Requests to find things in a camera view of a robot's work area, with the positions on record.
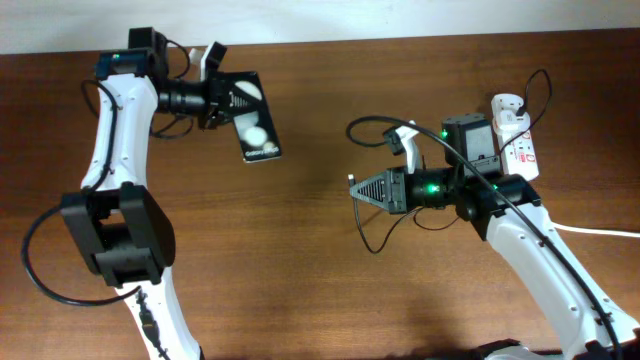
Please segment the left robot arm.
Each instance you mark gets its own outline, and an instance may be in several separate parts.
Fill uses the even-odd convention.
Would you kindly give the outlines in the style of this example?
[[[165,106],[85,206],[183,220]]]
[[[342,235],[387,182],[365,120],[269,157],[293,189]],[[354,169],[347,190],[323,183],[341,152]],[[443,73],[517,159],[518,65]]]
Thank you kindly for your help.
[[[197,120],[202,130],[231,123],[245,162],[280,157],[264,90],[255,71],[225,73],[225,46],[211,44],[200,77],[169,75],[168,39],[132,28],[128,45],[95,66],[101,101],[91,164],[61,214],[89,271],[125,302],[152,359],[201,359],[173,283],[172,224],[147,187],[152,120],[157,113]]]

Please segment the black smartphone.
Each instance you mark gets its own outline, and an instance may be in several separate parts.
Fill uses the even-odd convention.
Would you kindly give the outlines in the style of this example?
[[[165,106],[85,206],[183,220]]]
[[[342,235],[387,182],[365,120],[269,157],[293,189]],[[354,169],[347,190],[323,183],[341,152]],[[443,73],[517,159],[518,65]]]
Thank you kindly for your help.
[[[257,111],[230,113],[244,161],[255,163],[280,158],[282,156],[280,141],[258,74],[256,72],[235,73],[233,87],[242,88],[247,92],[259,88],[263,94],[263,101]]]

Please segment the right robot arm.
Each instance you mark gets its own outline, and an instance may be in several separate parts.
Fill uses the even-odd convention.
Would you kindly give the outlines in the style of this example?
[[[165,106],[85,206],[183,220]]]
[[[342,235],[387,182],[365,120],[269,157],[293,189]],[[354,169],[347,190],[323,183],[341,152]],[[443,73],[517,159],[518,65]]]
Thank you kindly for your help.
[[[516,272],[551,323],[564,358],[638,358],[638,321],[581,265],[530,183],[502,172],[483,114],[450,117],[440,133],[382,115],[358,118],[347,128],[369,122],[389,124],[382,142],[393,154],[405,154],[407,163],[363,181],[350,177],[354,203],[399,218],[454,207]]]

